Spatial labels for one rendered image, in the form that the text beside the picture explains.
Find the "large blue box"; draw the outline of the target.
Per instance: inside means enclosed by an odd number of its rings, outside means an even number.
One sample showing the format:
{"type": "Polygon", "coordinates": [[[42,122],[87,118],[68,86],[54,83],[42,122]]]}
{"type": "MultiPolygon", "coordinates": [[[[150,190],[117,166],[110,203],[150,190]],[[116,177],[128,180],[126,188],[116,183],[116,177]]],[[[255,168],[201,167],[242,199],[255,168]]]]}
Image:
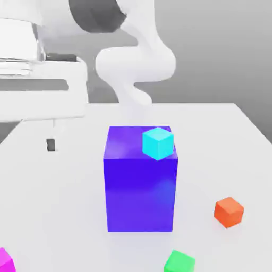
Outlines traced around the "large blue box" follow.
{"type": "Polygon", "coordinates": [[[155,160],[142,151],[152,126],[110,126],[103,163],[110,232],[170,232],[178,155],[155,160]]]}

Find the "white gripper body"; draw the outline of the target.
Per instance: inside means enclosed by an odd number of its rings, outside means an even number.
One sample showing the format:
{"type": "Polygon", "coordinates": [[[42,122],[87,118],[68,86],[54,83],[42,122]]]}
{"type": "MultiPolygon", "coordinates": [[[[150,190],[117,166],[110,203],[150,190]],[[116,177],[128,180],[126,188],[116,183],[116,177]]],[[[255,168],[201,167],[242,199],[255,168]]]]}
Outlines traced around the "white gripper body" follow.
{"type": "Polygon", "coordinates": [[[65,80],[67,91],[0,91],[0,122],[79,118],[88,103],[86,63],[0,60],[0,79],[65,80]]]}

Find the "small orange cube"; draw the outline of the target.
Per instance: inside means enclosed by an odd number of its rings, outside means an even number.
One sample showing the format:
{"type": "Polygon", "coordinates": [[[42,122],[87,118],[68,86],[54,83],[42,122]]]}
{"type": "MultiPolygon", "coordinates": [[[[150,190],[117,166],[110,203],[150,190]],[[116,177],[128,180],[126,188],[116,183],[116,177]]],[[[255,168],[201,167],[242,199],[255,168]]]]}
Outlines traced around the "small orange cube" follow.
{"type": "Polygon", "coordinates": [[[214,217],[225,227],[230,228],[242,221],[244,207],[232,197],[216,201],[214,217]]]}

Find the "small cyan cube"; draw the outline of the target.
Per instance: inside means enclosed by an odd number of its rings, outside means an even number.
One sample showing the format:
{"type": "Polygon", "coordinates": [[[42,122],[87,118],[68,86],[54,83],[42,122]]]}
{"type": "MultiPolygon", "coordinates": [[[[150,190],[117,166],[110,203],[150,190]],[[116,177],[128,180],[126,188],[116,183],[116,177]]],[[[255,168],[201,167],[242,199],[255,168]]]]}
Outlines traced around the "small cyan cube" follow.
{"type": "Polygon", "coordinates": [[[161,127],[142,134],[142,152],[155,160],[162,160],[174,153],[174,134],[161,127]]]}

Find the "small green cube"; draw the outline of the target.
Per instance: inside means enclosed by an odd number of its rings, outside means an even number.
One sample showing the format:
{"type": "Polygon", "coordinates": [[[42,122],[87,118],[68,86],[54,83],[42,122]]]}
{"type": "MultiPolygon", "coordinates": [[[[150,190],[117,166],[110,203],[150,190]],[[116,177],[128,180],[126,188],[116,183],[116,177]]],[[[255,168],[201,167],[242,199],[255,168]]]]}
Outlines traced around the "small green cube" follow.
{"type": "Polygon", "coordinates": [[[195,258],[173,250],[164,265],[164,272],[194,272],[195,258]]]}

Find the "small magenta cube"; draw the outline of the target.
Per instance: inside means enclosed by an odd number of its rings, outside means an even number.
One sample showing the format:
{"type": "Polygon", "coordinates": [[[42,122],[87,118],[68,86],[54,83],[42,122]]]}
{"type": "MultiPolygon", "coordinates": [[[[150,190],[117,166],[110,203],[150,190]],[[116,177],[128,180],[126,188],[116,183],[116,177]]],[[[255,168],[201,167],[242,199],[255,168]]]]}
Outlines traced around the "small magenta cube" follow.
{"type": "Polygon", "coordinates": [[[0,272],[16,272],[13,259],[4,247],[0,247],[0,272]]]}

